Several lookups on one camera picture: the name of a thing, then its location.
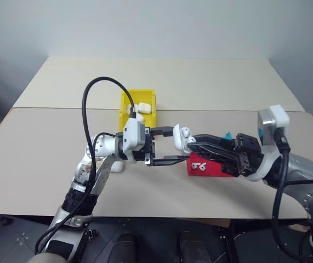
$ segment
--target black foot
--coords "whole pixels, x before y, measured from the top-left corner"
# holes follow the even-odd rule
[[[182,263],[212,263],[204,244],[191,232],[179,236],[179,252]]]
[[[125,233],[118,238],[107,263],[135,263],[135,238],[132,233]]]

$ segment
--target white wall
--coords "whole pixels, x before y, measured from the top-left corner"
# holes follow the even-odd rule
[[[0,0],[0,120],[48,55],[270,58],[313,114],[313,0]]]

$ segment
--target red block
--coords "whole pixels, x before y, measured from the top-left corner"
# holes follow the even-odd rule
[[[202,171],[199,166],[196,169],[192,168],[192,163],[206,163],[203,165],[205,170]],[[195,153],[190,154],[190,158],[187,159],[187,171],[189,176],[216,176],[216,177],[233,177],[229,174],[222,173],[221,165],[219,163],[211,162],[200,156],[196,155]]]

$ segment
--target beige tabletop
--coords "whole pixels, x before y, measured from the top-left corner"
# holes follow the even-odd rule
[[[154,89],[157,110],[258,111],[280,104],[304,111],[268,59],[104,59],[51,56],[14,107],[81,108],[94,78],[108,76],[127,89]],[[119,109],[121,90],[101,82],[88,108]]]
[[[289,112],[292,153],[313,160],[313,117]],[[91,134],[117,131],[117,110],[89,110]],[[54,215],[63,202],[85,149],[80,109],[14,108],[0,125],[0,214]],[[257,135],[257,112],[158,111],[158,125],[194,134]],[[156,140],[157,156],[177,153],[172,138]],[[275,190],[243,178],[189,177],[185,163],[170,167],[127,164],[111,174],[94,216],[181,218],[271,217]],[[304,218],[284,196],[281,218]]]

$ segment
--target yellow bin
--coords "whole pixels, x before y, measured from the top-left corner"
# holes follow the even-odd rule
[[[134,104],[139,104],[141,102],[148,103],[151,105],[150,114],[142,114],[144,117],[145,127],[156,127],[156,98],[155,91],[153,89],[129,89],[130,95],[132,96]],[[129,112],[127,112],[127,106],[130,104],[128,97],[124,92],[121,96],[121,108],[118,115],[119,130],[122,132],[123,127],[127,122],[129,117]]]

